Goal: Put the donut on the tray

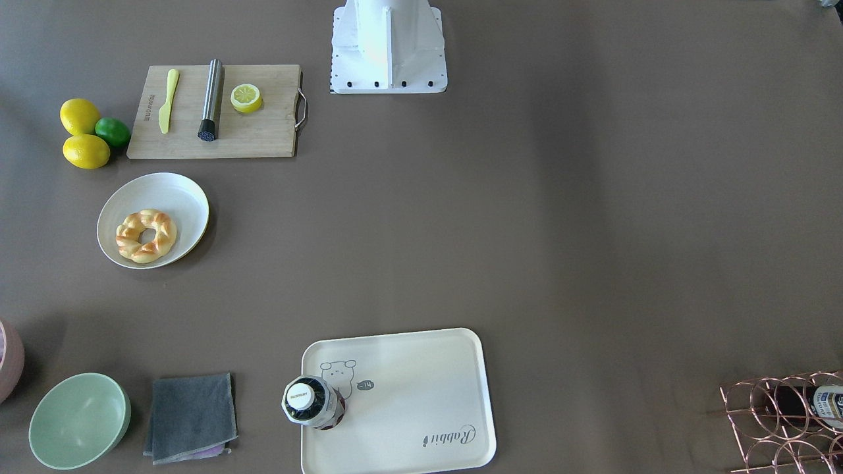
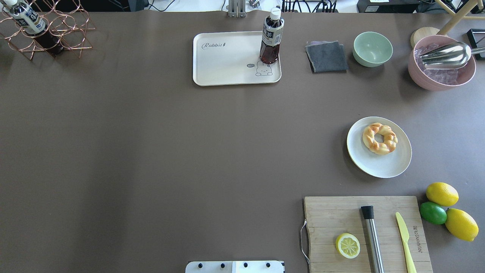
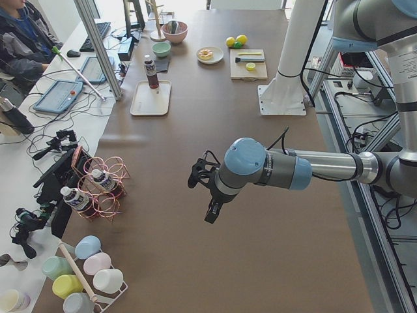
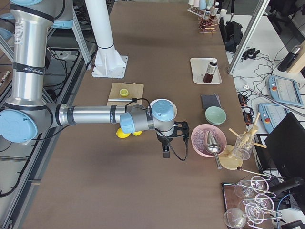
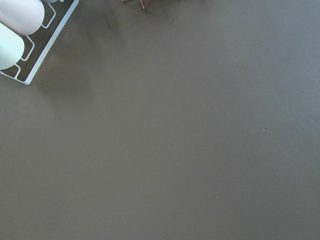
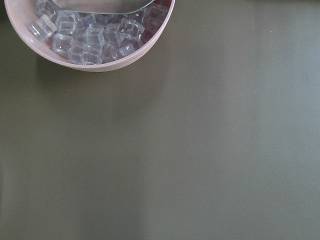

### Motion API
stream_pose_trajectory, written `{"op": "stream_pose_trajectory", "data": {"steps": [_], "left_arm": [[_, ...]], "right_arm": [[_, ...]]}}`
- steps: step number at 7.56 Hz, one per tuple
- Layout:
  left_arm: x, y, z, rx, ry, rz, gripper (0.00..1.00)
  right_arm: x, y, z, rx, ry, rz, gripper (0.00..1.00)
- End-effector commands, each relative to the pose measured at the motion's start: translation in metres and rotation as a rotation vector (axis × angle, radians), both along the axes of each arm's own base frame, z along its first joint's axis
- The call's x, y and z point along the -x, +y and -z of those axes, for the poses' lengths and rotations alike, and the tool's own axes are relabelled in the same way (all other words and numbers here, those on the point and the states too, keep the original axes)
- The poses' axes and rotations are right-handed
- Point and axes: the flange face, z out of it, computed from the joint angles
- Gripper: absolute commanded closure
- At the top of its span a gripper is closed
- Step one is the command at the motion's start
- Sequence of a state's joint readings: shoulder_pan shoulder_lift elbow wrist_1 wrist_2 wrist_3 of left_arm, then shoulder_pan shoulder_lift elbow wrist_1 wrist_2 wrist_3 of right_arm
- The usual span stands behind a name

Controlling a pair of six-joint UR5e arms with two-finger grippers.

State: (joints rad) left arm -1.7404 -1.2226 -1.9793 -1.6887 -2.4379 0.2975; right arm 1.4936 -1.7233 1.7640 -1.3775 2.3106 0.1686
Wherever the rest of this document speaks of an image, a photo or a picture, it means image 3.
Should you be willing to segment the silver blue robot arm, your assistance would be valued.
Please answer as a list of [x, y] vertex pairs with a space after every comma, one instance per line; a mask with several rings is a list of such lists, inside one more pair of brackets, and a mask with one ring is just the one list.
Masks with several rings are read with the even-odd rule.
[[316, 177], [358, 181], [416, 197], [416, 2], [338, 1], [332, 45], [338, 52], [382, 49], [388, 55], [396, 109], [405, 146], [398, 153], [325, 153], [265, 147], [240, 138], [223, 162], [200, 158], [188, 186], [202, 184], [212, 196], [205, 216], [214, 222], [222, 205], [248, 184], [304, 190]]

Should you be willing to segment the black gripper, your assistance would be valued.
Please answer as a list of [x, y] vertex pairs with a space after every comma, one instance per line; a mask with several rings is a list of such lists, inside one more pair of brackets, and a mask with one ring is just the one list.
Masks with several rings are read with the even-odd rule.
[[188, 178], [188, 187], [195, 188], [198, 183], [208, 188], [212, 199], [208, 205], [205, 215], [205, 222], [213, 224], [220, 214], [220, 204], [222, 203], [221, 193], [215, 183], [217, 170], [220, 163], [210, 162], [204, 158], [198, 158], [197, 162], [192, 166], [191, 174]]

